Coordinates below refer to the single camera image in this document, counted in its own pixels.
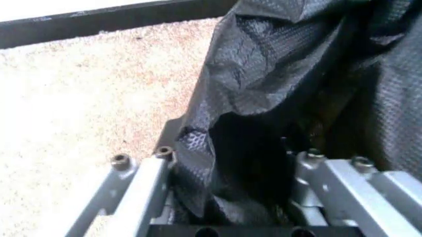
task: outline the screw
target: screw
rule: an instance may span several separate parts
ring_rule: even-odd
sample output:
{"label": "screw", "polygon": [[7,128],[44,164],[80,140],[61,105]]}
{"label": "screw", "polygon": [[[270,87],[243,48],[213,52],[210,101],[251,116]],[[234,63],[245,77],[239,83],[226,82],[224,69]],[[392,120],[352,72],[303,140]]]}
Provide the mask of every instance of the screw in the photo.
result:
{"label": "screw", "polygon": [[171,160],[172,155],[173,155],[173,148],[168,147],[168,146],[158,147],[155,154],[158,158]]}
{"label": "screw", "polygon": [[361,173],[368,173],[374,167],[374,163],[366,157],[355,156],[352,165]]}
{"label": "screw", "polygon": [[118,171],[127,170],[130,167],[130,157],[127,154],[119,154],[111,158],[111,165]]}
{"label": "screw", "polygon": [[321,154],[321,152],[318,149],[311,148],[311,149],[309,149],[306,158],[309,161],[318,162],[318,161],[322,161],[323,159],[325,159],[325,155]]}

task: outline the black fabric cover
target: black fabric cover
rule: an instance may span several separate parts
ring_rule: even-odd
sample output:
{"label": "black fabric cover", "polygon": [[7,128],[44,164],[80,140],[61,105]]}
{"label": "black fabric cover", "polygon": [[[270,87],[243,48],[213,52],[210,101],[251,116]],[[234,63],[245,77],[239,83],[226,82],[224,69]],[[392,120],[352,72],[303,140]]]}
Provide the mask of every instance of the black fabric cover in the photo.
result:
{"label": "black fabric cover", "polygon": [[295,152],[422,178],[416,0],[241,0],[217,25],[175,143],[175,193],[212,224],[283,222]]}

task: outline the carpet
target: carpet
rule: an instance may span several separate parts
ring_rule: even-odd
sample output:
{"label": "carpet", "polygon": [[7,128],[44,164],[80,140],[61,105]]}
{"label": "carpet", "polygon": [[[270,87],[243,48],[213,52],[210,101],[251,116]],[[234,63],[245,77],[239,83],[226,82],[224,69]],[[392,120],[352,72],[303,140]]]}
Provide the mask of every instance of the carpet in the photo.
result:
{"label": "carpet", "polygon": [[149,156],[164,123],[184,113],[218,21],[0,50],[3,235],[31,236],[114,154]]}

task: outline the metal rod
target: metal rod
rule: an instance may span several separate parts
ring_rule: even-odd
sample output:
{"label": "metal rod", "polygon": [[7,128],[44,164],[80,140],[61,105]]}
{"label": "metal rod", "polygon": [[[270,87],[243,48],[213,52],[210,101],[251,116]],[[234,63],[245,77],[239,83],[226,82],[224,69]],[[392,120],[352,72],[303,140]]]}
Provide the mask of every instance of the metal rod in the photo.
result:
{"label": "metal rod", "polygon": [[138,169],[136,161],[128,159],[130,165],[126,170],[110,167],[98,179],[92,175],[86,178],[72,192],[69,201],[45,219],[36,235],[83,236],[100,212],[112,214]]}
{"label": "metal rod", "polygon": [[421,236],[346,160],[322,162],[308,182],[330,218],[354,220],[366,236]]}
{"label": "metal rod", "polygon": [[151,219],[158,217],[167,196],[168,161],[147,158],[110,220],[105,235],[110,237],[144,237]]}

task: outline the hole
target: hole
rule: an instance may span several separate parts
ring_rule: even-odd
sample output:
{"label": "hole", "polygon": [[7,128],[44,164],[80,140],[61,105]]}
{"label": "hole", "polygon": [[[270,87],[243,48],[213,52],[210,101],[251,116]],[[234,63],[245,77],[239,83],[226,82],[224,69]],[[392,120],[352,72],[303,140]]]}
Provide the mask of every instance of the hole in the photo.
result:
{"label": "hole", "polygon": [[326,184],[323,184],[322,185],[322,189],[325,191],[325,192],[328,192],[330,189],[328,188],[328,185],[326,185]]}
{"label": "hole", "polygon": [[123,156],[123,155],[118,155],[118,156],[114,157],[114,160],[116,160],[116,161],[121,161],[121,160],[124,160],[124,159],[125,159],[125,156]]}
{"label": "hole", "polygon": [[167,153],[167,152],[169,152],[169,149],[167,147],[161,147],[160,152],[161,153]]}
{"label": "hole", "polygon": [[219,234],[216,230],[210,227],[204,227],[196,231],[195,237],[218,237]]}
{"label": "hole", "polygon": [[315,237],[316,235],[310,231],[303,228],[297,228],[292,232],[291,237]]}

